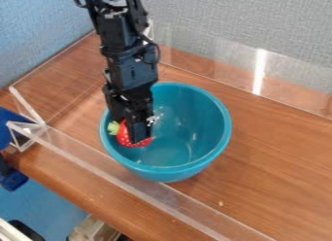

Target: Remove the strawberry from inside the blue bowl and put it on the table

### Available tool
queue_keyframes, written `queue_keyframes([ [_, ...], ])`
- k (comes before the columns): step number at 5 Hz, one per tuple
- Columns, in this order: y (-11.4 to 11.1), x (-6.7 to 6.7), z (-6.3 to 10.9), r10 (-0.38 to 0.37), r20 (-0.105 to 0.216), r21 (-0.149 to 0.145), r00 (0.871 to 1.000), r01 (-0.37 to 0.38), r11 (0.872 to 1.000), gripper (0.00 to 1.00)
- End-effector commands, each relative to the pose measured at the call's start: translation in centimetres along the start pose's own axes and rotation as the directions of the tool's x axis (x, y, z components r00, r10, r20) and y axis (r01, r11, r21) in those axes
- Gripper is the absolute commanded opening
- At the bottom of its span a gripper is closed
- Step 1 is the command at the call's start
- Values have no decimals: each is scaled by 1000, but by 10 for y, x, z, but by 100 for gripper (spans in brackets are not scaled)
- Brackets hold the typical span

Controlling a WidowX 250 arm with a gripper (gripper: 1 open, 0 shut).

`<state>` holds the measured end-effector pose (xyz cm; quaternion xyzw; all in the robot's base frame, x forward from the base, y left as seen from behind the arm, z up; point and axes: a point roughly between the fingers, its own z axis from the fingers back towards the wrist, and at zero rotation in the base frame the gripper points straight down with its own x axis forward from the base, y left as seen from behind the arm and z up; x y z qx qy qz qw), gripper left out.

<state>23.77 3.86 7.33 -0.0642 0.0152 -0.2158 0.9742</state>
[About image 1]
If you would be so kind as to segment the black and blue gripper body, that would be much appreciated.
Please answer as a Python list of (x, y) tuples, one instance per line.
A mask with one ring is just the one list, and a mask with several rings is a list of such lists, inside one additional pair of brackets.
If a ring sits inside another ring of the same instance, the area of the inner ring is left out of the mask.
[(103, 51), (109, 67), (105, 72), (106, 100), (122, 99), (125, 110), (153, 110), (151, 87), (159, 80), (157, 48), (134, 48), (126, 52)]

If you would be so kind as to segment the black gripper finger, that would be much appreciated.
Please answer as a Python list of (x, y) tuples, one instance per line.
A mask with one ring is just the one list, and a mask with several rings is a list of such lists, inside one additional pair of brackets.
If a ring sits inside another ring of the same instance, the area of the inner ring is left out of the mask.
[(107, 101), (107, 105), (111, 112), (113, 120), (117, 122), (122, 122), (125, 119), (125, 108), (126, 108), (123, 100), (114, 98)]
[(153, 127), (149, 118), (154, 115), (151, 110), (125, 111), (126, 127), (130, 134), (130, 141), (137, 144), (153, 135)]

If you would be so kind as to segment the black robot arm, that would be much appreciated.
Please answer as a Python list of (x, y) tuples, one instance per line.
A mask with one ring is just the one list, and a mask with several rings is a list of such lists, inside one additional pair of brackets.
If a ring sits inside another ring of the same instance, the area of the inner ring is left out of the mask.
[(159, 81), (159, 44), (147, 36), (151, 27), (142, 0), (73, 0), (89, 11), (101, 53), (107, 59), (103, 92), (113, 120), (125, 125), (130, 143), (153, 137), (154, 95)]

